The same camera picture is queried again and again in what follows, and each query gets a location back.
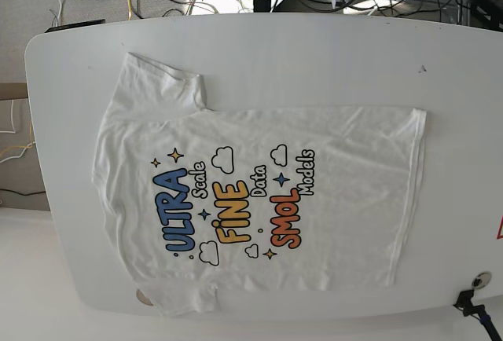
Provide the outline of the white printed T-shirt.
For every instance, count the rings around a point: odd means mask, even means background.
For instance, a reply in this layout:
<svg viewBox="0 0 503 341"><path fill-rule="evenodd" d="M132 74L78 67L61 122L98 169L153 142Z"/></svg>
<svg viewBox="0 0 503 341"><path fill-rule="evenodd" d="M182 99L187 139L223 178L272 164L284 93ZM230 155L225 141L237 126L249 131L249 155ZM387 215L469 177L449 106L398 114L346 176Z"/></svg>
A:
<svg viewBox="0 0 503 341"><path fill-rule="evenodd" d="M415 211L426 116L214 111L200 75L129 53L92 170L106 233L168 316L213 311L221 290L390 286Z"/></svg>

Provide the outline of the red white warning sticker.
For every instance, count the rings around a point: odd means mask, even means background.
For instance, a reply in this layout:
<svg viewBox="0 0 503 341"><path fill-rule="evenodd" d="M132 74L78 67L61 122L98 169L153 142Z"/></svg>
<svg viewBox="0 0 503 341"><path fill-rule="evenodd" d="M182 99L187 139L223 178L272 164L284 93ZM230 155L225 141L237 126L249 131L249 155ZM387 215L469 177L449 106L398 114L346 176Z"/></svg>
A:
<svg viewBox="0 0 503 341"><path fill-rule="evenodd" d="M497 240L501 240L503 238L503 218L501 217L501 221L499 223L498 229L497 229Z"/></svg>

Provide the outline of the round metal table grommet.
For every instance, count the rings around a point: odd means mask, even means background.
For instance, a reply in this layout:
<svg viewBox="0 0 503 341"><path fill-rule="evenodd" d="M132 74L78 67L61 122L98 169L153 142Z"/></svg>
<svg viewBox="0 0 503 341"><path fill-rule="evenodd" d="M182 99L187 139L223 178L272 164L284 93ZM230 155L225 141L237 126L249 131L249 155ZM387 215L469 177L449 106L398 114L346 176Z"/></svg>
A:
<svg viewBox="0 0 503 341"><path fill-rule="evenodd" d="M136 298L140 303L146 306L153 306L152 302L139 289L136 291Z"/></svg>

